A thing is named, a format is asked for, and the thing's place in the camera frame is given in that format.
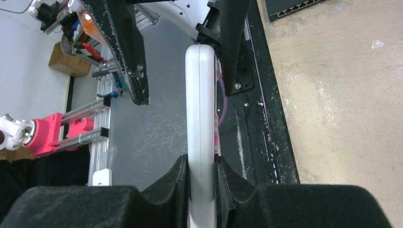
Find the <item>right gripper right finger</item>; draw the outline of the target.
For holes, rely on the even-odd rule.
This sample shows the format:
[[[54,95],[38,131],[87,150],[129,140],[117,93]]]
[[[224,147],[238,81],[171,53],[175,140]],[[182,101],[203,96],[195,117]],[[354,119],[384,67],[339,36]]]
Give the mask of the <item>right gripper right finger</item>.
[[[353,185],[252,185],[224,157],[214,161],[221,228],[389,228],[366,189]]]

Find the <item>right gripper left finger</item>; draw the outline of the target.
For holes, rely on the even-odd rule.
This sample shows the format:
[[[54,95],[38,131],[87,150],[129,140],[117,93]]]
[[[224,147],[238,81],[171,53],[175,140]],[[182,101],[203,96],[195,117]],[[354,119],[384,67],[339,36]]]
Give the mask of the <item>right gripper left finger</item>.
[[[181,155],[143,191],[134,186],[31,188],[16,200],[1,227],[183,228],[188,201],[188,157]]]

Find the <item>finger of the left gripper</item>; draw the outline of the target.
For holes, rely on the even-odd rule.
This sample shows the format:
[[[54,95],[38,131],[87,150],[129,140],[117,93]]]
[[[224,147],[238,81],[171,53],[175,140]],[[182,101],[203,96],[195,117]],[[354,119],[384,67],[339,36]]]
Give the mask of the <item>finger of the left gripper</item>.
[[[232,95],[232,86],[237,73],[241,38],[250,5],[250,0],[221,1],[221,65],[226,96]]]
[[[134,5],[143,0],[83,0],[82,3],[109,46],[136,105],[149,104],[144,38],[139,31]]]

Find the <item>red white remote control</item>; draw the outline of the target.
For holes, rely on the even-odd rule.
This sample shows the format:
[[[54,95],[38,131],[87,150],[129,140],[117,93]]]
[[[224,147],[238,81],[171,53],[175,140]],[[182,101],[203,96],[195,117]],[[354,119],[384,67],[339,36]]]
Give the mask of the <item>red white remote control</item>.
[[[185,55],[190,227],[216,227],[214,156],[216,56],[208,45],[192,45]]]

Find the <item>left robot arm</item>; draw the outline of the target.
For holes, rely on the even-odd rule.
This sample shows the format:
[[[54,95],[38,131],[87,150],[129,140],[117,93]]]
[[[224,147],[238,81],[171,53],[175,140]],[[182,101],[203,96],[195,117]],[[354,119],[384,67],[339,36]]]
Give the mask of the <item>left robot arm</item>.
[[[231,96],[242,56],[249,0],[84,0],[122,73],[136,105],[149,104],[144,38],[129,5],[142,6],[161,16],[218,55],[224,75],[224,91]]]

